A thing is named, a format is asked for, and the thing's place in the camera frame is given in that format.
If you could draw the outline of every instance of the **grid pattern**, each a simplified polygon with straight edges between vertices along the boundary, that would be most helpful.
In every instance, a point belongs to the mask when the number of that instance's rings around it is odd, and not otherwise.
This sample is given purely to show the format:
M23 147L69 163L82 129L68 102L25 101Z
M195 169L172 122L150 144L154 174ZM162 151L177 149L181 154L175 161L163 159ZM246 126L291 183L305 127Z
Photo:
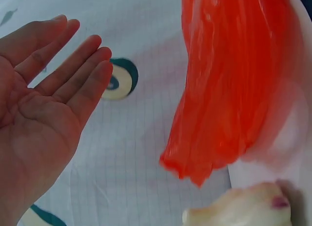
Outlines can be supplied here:
M139 70L134 92L101 101L75 154L38 205L68 226L180 226L184 209L207 206L228 188L226 169L201 190L163 170L158 159L185 85L187 55L180 0L25 0L7 30L64 13L81 29L33 85L88 35L100 34L115 58Z

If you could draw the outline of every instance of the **palm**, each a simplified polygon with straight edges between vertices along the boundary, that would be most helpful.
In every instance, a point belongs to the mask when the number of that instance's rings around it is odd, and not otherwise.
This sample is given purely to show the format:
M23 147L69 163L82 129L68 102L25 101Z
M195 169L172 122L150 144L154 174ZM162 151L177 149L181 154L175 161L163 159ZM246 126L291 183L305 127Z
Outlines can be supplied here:
M17 35L33 31L36 27L31 25L42 29L34 37L35 47L26 47L19 55L16 49L10 52L8 43L14 45ZM6 207L15 202L19 214L51 187L72 158L111 74L110 65L103 62L111 52L98 49L100 38L92 36L54 73L28 88L77 31L79 22L62 17L31 25L0 40L0 178L8 185L0 188L8 196Z

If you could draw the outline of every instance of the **white object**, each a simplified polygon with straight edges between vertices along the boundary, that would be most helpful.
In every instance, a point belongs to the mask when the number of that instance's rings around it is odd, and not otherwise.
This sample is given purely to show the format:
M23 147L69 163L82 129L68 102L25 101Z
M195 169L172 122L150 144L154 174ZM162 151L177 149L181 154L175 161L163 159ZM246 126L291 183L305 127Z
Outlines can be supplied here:
M183 226L291 226L291 207L278 185L231 189L211 206L183 213Z
M304 80L281 82L284 91L277 91L259 141L229 166L229 173L234 188L263 181L280 183L292 204L293 225L312 226L312 22L300 0L291 2L306 47Z

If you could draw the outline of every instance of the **orange plastic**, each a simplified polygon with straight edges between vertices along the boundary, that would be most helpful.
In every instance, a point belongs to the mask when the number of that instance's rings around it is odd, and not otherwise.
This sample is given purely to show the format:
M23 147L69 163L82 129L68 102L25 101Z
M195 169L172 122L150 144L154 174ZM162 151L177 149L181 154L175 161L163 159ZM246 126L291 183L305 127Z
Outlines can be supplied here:
M182 0L186 87L160 163L201 186L254 144L282 73L290 0Z

